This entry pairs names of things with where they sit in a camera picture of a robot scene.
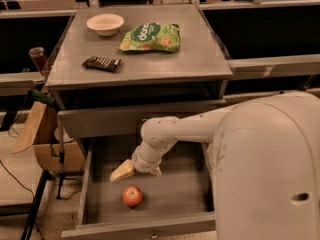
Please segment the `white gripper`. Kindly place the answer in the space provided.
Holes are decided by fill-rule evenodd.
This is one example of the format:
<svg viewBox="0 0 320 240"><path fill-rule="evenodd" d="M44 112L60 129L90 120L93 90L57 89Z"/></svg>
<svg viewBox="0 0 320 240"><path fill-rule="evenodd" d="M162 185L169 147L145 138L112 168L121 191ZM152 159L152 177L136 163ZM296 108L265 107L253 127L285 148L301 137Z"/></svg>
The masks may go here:
<svg viewBox="0 0 320 240"><path fill-rule="evenodd" d="M140 173L150 173L160 177L162 175L160 164L162 156L167 153L167 146L151 146L148 143L141 143L132 154L131 159L125 160L110 175L111 182L117 182L131 177L135 169Z"/></svg>

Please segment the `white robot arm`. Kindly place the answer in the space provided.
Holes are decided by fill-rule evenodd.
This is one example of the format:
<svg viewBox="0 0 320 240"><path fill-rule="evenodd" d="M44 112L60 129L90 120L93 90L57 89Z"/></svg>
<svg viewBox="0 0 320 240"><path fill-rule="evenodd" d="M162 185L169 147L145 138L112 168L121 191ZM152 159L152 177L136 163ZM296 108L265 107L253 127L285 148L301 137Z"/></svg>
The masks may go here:
<svg viewBox="0 0 320 240"><path fill-rule="evenodd" d="M179 141L208 146L218 240L320 240L320 99L289 92L179 119L151 118L111 175L158 174Z"/></svg>

